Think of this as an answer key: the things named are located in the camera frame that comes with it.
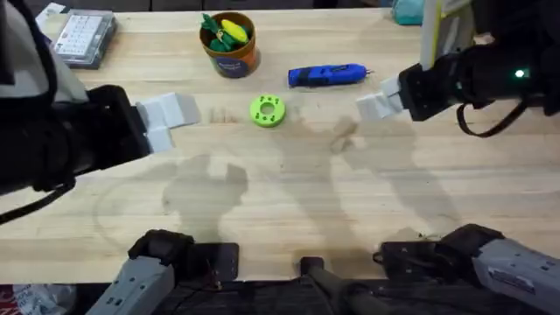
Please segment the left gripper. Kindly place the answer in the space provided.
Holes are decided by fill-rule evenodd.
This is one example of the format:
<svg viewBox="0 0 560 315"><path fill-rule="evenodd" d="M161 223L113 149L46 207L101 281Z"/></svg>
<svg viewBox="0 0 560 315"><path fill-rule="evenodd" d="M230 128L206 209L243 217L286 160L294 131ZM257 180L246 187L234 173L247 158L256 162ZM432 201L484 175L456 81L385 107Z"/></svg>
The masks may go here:
<svg viewBox="0 0 560 315"><path fill-rule="evenodd" d="M169 129L200 121L189 94L161 94L133 106L122 87L105 85L87 97L49 109L1 103L2 194L27 187L48 192L82 174L171 150Z"/></svg>

